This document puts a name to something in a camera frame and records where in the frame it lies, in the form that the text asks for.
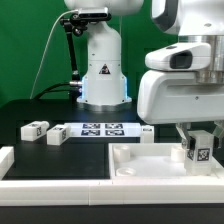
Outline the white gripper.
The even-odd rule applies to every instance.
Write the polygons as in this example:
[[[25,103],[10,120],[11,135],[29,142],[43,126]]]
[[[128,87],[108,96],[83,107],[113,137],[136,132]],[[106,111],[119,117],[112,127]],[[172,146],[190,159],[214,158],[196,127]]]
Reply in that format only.
[[[150,70],[140,82],[138,116],[148,124],[177,123],[184,149],[195,149],[190,123],[215,121],[214,147],[224,138],[224,85],[199,84],[195,72]]]

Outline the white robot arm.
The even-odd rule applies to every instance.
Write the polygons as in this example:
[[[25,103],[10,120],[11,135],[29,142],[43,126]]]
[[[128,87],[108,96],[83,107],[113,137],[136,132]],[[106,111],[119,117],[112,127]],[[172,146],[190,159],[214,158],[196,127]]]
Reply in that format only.
[[[144,0],[64,0],[73,32],[86,29],[88,70],[79,102],[101,109],[115,107],[126,95],[121,74],[119,34],[106,20],[134,14]],[[224,0],[152,0],[150,17],[164,33],[179,41],[150,52],[143,75],[137,113],[148,124],[174,123],[182,144],[199,141],[191,122],[212,121],[213,138],[224,138]]]

